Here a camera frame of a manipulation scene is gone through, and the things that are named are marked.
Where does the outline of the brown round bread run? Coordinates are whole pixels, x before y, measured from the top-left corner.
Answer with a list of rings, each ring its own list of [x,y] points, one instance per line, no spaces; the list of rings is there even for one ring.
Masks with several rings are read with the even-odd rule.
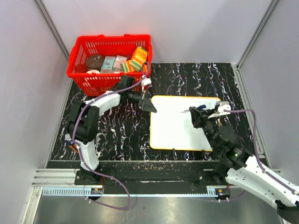
[[[100,70],[103,65],[104,59],[105,58],[102,55],[92,55],[87,59],[86,67],[89,70]]]

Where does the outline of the pink white small box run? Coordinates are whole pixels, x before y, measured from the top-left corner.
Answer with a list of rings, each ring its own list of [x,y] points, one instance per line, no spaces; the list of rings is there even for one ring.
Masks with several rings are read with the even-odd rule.
[[[121,64],[127,61],[127,57],[117,55],[113,65],[114,71],[122,71]]]

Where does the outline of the blue capped whiteboard marker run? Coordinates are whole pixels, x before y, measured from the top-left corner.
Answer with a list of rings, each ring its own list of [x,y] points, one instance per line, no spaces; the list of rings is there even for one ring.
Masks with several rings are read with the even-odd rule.
[[[206,105],[200,105],[200,106],[197,106],[197,107],[190,107],[187,110],[181,111],[181,113],[186,113],[186,112],[191,112],[191,111],[201,111],[201,110],[204,110],[204,109],[206,109]]]

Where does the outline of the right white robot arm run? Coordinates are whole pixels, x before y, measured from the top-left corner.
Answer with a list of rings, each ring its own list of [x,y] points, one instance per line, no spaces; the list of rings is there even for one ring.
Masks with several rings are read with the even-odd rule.
[[[213,181],[242,188],[276,209],[283,220],[297,224],[299,187],[264,165],[256,149],[244,148],[231,126],[219,124],[220,116],[232,112],[230,106],[207,110],[190,107],[189,111],[193,127],[203,130],[212,148],[210,156],[219,162],[213,169]]]

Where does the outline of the white round cup lid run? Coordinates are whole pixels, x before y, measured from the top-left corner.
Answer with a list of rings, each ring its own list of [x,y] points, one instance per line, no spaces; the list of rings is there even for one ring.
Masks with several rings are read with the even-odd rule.
[[[100,74],[100,72],[98,70],[89,70],[87,74]]]

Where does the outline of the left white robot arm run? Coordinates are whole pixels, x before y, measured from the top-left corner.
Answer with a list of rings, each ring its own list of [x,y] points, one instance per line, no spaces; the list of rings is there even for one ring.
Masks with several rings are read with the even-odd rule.
[[[97,170],[100,162],[95,152],[100,115],[126,100],[136,102],[138,108],[143,111],[156,113],[157,110],[146,90],[149,84],[151,84],[149,77],[143,76],[141,81],[136,83],[133,77],[122,75],[119,82],[104,94],[85,102],[75,102],[73,105],[66,128],[65,142],[78,152],[81,170],[86,171],[85,179],[90,184],[97,184],[101,179],[101,173]]]

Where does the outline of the white whiteboard with orange frame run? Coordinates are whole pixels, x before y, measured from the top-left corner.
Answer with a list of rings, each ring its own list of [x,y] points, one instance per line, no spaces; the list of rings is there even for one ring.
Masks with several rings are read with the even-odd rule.
[[[217,101],[220,99],[216,97],[153,96],[151,102],[157,112],[150,114],[150,147],[155,150],[211,152],[203,130],[193,127],[191,114],[186,110],[200,105],[213,109]]]

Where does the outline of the teal small box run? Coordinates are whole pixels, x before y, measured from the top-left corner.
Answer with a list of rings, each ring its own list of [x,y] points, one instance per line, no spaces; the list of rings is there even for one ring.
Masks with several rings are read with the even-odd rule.
[[[115,60],[115,56],[106,56],[102,64],[100,73],[112,73]]]

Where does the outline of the orange cylindrical bottle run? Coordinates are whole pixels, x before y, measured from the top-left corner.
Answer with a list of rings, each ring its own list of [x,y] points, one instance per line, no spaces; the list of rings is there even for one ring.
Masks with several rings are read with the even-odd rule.
[[[71,150],[78,154],[77,146],[73,143],[71,136],[68,133],[65,135],[65,143]]]

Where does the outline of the red plastic shopping basket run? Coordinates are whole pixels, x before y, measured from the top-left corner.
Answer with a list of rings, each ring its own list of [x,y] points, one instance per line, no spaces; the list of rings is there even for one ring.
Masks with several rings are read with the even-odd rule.
[[[153,48],[148,34],[123,36],[86,35],[79,36],[71,50],[66,74],[87,96],[105,93],[124,73],[88,74],[86,62],[93,55],[125,56],[130,59],[135,49],[141,46],[148,52],[147,61],[152,62]]]

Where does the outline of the orange juice carton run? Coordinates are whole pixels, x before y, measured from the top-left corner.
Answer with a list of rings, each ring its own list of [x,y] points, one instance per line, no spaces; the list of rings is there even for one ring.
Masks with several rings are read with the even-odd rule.
[[[139,65],[143,65],[143,63],[146,61],[147,59],[147,56],[148,56],[148,52],[146,49],[144,49],[143,47],[141,46],[138,46],[133,55],[132,55],[132,62],[135,62],[136,64],[139,64]]]

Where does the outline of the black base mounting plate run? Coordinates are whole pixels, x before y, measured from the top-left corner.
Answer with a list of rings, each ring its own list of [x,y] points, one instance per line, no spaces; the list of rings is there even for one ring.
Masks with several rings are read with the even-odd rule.
[[[203,194],[226,186],[213,177],[215,161],[101,161],[97,172],[117,178],[130,195]]]

